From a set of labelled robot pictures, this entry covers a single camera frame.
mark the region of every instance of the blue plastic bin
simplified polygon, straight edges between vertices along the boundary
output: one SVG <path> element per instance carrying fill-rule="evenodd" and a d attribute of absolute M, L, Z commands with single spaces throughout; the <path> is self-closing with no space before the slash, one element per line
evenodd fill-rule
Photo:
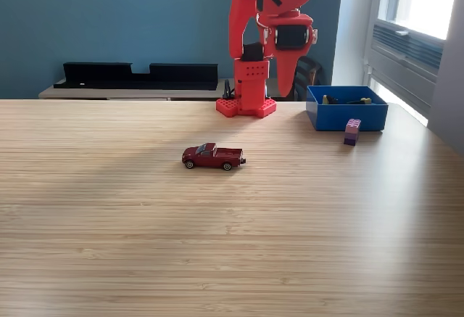
<path fill-rule="evenodd" d="M 372 104 L 322 104 L 324 95 L 339 103 L 371 98 Z M 308 86 L 306 111 L 317 131 L 345 131 L 349 119 L 361 120 L 361 131 L 382 131 L 389 105 L 367 86 Z"/>

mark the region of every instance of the black chair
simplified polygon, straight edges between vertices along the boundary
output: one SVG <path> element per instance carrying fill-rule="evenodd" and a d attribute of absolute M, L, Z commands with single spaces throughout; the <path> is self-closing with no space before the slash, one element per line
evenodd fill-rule
<path fill-rule="evenodd" d="M 319 75 L 321 70 L 322 67 L 316 61 L 306 56 L 301 57 L 295 70 L 292 90 L 286 100 L 289 102 L 306 101 L 307 87 L 320 85 Z"/>

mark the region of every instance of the red robot arm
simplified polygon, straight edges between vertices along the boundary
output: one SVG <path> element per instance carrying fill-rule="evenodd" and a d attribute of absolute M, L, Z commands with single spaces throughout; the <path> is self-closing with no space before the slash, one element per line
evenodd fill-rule
<path fill-rule="evenodd" d="M 232 0 L 229 16 L 229 51 L 234 61 L 235 99 L 220 99 L 217 110 L 231 117 L 264 117 L 276 110 L 265 98 L 269 59 L 276 58 L 279 91 L 286 96 L 293 85 L 298 59 L 315 44 L 312 18 L 299 8 L 308 0 Z M 243 45 L 243 33 L 256 17 L 260 43 Z"/>

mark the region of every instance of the toy car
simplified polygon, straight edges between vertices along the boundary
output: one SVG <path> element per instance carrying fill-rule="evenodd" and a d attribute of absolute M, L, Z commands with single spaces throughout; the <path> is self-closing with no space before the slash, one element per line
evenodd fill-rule
<path fill-rule="evenodd" d="M 206 143 L 186 149 L 182 154 L 182 163 L 189 169 L 199 166 L 231 170 L 247 162 L 243 153 L 242 149 L 218 148 L 215 143 Z"/>

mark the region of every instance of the stacked blocks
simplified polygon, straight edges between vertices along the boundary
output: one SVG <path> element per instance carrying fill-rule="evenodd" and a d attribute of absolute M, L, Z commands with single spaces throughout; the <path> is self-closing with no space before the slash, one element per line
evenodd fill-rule
<path fill-rule="evenodd" d="M 360 136 L 361 120 L 351 119 L 348 121 L 347 129 L 345 130 L 345 144 L 355 146 L 357 139 Z"/>

